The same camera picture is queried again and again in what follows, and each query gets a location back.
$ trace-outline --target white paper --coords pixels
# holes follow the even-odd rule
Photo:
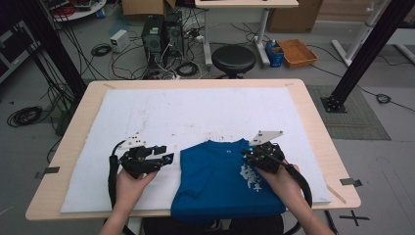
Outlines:
[[[73,171],[62,212],[108,212],[109,156],[114,146],[139,132],[147,146],[174,153],[136,206],[169,210],[180,185],[180,151],[207,140],[253,139],[259,130],[283,130],[275,139],[286,159],[300,166],[314,203],[330,193],[287,88],[109,90]],[[125,151],[116,151],[121,157]]]

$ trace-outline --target black pole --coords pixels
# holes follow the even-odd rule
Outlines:
[[[1,0],[1,5],[3,10],[9,10],[6,16],[19,15],[24,21],[69,86],[74,96],[73,102],[78,104],[85,93],[86,84],[38,1],[40,0]]]
[[[344,109],[347,96],[414,5],[415,0],[391,0],[333,93],[330,97],[321,98],[326,112],[339,113]]]

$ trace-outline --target black stool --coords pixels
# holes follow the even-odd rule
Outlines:
[[[211,55],[213,65],[226,74],[229,78],[242,78],[238,73],[250,71],[256,62],[255,54],[251,50],[242,46],[224,46],[213,52]]]

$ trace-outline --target blue t-shirt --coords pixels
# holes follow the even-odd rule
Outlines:
[[[207,141],[180,152],[181,183],[171,216],[203,223],[220,218],[269,216],[286,210],[254,167],[242,160],[249,149],[233,143]]]

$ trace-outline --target white desk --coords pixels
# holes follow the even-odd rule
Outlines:
[[[269,66],[269,60],[266,56],[265,49],[262,44],[263,33],[265,32],[266,21],[268,19],[269,8],[292,8],[297,7],[299,2],[296,0],[227,0],[227,1],[202,1],[196,0],[196,6],[205,9],[205,63],[208,67],[212,65],[211,52],[209,45],[208,23],[215,22],[242,22],[252,23],[258,22],[260,18],[259,35],[254,38],[254,44],[259,52],[263,67]],[[262,9],[259,17],[255,12]],[[239,18],[232,20],[231,14],[237,14]]]
[[[58,166],[58,173],[44,176],[26,212],[29,220],[56,220],[70,218],[108,217],[109,212],[61,213],[69,189],[69,181],[76,161],[84,147],[89,130],[100,110],[106,92],[110,89],[171,89],[209,87],[286,87],[289,89],[318,161],[333,201],[313,205],[314,209],[349,209],[360,206],[360,199],[352,185],[344,186],[339,179],[349,178],[345,166],[321,120],[302,81],[298,79],[206,79],[159,81],[94,81],[89,84],[67,132],[49,167]],[[169,216],[170,211],[134,211],[132,216]]]

